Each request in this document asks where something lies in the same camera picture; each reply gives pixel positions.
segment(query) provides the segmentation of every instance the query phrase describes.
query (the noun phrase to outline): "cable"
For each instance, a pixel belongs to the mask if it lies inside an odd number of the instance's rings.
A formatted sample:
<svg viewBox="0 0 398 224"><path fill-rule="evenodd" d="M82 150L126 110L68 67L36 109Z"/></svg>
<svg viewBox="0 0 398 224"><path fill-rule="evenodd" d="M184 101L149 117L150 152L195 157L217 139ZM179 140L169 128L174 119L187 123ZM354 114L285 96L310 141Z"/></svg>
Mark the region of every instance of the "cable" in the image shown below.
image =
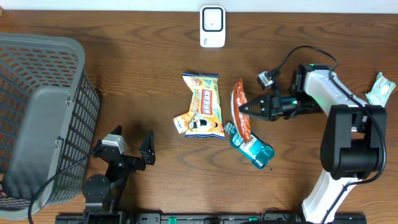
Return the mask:
<svg viewBox="0 0 398 224"><path fill-rule="evenodd" d="M321 50L321 49L319 49L317 47L310 46L310 45L298 46L298 47L294 48L293 50L291 50L287 54L287 56L284 59L284 61L274 70L275 71L280 70L282 68L282 66L286 63L286 61L290 57L290 55L295 50L301 49L301 48L310 48L312 50L316 50L317 52L321 52L321 53L327 55L328 57L332 58L336 62L336 65L332 69L329 70L329 75L328 75L329 79L334 84L334 86L336 86L348 99L350 99L352 102L354 102L356 105L358 105L360 110L370 119L370 121L372 122L372 124L376 128L376 132L377 132L377 135L379 136L380 144L381 144L382 162L381 162L381 167L380 167L379 171L377 172L377 174L374 177L372 177L370 179L367 179L367 180L350 182L350 183L345 184L343 186L342 190L340 191L340 193L338 194L337 198L335 199L335 201L332 203L330 208L326 211L326 215L323 217L322 222L321 222L321 224L324 224L326 219L327 219L327 217L328 217L328 215L334 209L334 207L336 206L336 204L338 203L340 198L343 196L344 192L347 191L349 186L360 185L360 184L369 184L369 183L374 182L375 180L377 180L382 175L382 173L384 172L384 169L386 168L386 156L387 156L386 141L384 140L384 136L383 136L383 133L381 131L381 128L380 128L379 124L376 122L376 120L374 119L373 115L360 102L358 102L356 99L354 99L354 95L353 94L349 94L345 89L343 89L343 87L341 87L339 84L337 84L337 82L335 80L336 76L333 76L332 74L333 74L333 71L339 66L339 62L337 61L337 59L334 56L332 56L328 52L326 52L324 50Z"/></svg>
<svg viewBox="0 0 398 224"><path fill-rule="evenodd" d="M277 207L267 208L267 209L261 214L261 220L264 220L264 219L265 219L265 215L268 213L269 210L278 210L279 213L282 214L283 217L284 217L286 220L289 220L289 219L285 216L285 214L283 214L282 211L281 211L279 208L277 208Z"/></svg>
<svg viewBox="0 0 398 224"><path fill-rule="evenodd" d="M46 183L44 183L40 189L38 191L36 191L35 195L33 196L32 200L30 201L29 204L29 208L27 210L27 217L29 219L29 223L30 224L34 224L33 223L33 219L32 219L32 208L33 208L33 204L36 201L37 197L39 197L40 193L42 193L42 191L44 190L44 188L51 183L55 178L57 178L59 175L63 174L64 172L70 170L71 168L75 167L77 164L83 162L85 159L89 158L91 155L93 154L93 151L89 152L87 155L83 156L81 159L79 159L78 161L76 161L74 164L68 166L67 168L65 168L64 170L62 170L61 172L59 172L58 174L55 174L54 176L52 176L51 178L49 178L49 180L46 181Z"/></svg>

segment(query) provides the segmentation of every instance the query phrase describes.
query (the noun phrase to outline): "brown wood grain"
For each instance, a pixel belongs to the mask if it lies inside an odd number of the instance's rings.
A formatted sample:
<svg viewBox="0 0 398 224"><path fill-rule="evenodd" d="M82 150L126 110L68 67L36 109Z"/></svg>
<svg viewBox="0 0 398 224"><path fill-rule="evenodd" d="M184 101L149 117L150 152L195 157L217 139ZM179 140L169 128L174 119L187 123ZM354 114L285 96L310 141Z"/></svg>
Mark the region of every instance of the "brown wood grain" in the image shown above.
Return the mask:
<svg viewBox="0 0 398 224"><path fill-rule="evenodd" d="M256 75L276 67L292 48L309 44L341 62L340 80L364 97L383 71L398 83L398 16L377 14L228 13L221 49L199 44L199 13L4 11L0 31L61 35L79 41L86 71L103 98L95 139L123 126L128 154L137 155L148 130L155 132L156 163L131 176L122 205L165 213L262 212L297 209L312 191L322 166L319 147L324 114L265 122L252 130L275 148L275 158L256 170L228 140L185 138L172 122L188 111L191 91L183 72L219 73L224 122L233 83L243 78L251 100L262 93ZM279 78L290 86L299 63L332 63L311 50L291 56ZM375 183L357 186L339 211L364 212L368 223L395 223L398 208L398 97L387 104L387 167ZM90 159L87 176L107 166ZM62 213L81 213L84 197L43 208L36 223Z"/></svg>

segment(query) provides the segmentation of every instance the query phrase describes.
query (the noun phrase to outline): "gray plastic basket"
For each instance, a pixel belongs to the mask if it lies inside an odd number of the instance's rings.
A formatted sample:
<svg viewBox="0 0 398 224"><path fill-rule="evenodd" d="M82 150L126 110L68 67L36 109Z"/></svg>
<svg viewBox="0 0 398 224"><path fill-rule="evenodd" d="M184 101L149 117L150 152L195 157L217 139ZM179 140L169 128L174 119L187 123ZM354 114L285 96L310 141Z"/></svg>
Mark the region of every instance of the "gray plastic basket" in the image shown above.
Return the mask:
<svg viewBox="0 0 398 224"><path fill-rule="evenodd" d="M0 32L0 218L26 218L39 187L89 152L100 101L84 64L73 39ZM32 211L78 195L85 168L55 179Z"/></svg>

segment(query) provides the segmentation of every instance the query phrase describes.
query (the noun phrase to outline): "white wall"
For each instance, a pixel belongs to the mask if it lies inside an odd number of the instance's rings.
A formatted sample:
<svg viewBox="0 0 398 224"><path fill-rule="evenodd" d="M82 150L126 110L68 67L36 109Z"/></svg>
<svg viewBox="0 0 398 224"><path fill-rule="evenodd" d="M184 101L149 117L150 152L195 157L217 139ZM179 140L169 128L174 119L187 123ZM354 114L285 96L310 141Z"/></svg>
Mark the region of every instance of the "white wall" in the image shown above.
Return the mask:
<svg viewBox="0 0 398 224"><path fill-rule="evenodd" d="M0 0L3 9L199 11L207 4L229 12L398 13L398 0Z"/></svg>

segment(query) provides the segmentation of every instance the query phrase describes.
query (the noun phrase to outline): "basket bottom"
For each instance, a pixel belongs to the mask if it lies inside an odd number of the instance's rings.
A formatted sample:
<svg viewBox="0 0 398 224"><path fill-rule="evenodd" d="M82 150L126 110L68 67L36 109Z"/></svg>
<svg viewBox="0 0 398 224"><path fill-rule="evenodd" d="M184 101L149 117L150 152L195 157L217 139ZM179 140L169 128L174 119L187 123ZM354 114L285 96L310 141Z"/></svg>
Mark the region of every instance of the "basket bottom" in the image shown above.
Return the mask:
<svg viewBox="0 0 398 224"><path fill-rule="evenodd" d="M43 87L31 96L2 185L7 197L30 200L47 181L67 110L69 88Z"/></svg>

